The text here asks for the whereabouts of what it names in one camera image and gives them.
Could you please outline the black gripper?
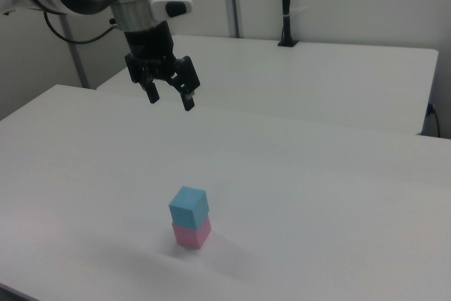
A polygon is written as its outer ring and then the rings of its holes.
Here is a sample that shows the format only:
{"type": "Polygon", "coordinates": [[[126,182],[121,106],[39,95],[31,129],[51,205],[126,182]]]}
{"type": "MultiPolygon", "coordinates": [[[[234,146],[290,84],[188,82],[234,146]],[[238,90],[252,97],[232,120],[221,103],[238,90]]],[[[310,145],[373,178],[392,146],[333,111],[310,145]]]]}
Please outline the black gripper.
{"type": "Polygon", "coordinates": [[[173,54],[173,38],[167,21],[149,29],[124,32],[130,53],[125,56],[130,78],[140,84],[151,104],[159,100],[154,79],[165,80],[182,99],[184,109],[194,108],[194,92],[200,80],[189,56],[177,59],[173,54]]]}

